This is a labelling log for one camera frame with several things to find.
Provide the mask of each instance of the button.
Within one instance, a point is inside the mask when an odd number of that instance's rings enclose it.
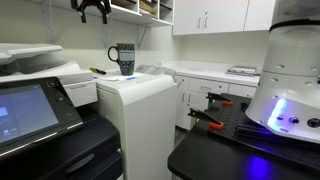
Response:
[[[61,102],[61,101],[63,101],[63,100],[64,100],[64,98],[63,98],[63,97],[57,97],[56,99],[57,99],[57,101],[59,101],[59,102]]]
[[[47,82],[48,87],[57,87],[58,83],[55,81]]]
[[[320,119],[317,119],[317,118],[309,119],[307,124],[309,127],[312,127],[312,128],[319,127],[320,126]]]
[[[289,121],[292,122],[293,124],[299,123],[299,119],[297,117],[291,117],[291,118],[289,118]]]

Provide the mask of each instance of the touchscreen display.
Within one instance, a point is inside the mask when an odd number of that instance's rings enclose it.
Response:
[[[58,124],[39,84],[0,90],[0,143]]]

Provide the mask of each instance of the white countertop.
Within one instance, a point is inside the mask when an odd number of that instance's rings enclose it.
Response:
[[[246,86],[257,87],[260,76],[240,76],[226,74],[225,72],[235,64],[220,64],[197,61],[170,61],[161,62],[161,67],[174,69],[177,75],[194,78],[208,79],[213,81],[229,82]]]

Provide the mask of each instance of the coffee mug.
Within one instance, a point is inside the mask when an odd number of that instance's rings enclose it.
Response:
[[[118,59],[110,57],[110,50],[115,49],[118,52]],[[134,70],[134,44],[118,43],[117,46],[111,46],[108,49],[108,57],[111,61],[117,62],[120,66],[120,72],[124,76],[130,76]]]

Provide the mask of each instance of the black countertop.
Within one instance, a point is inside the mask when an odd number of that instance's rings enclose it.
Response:
[[[319,172],[213,136],[204,121],[171,153],[168,168],[182,179],[193,180],[320,179]]]

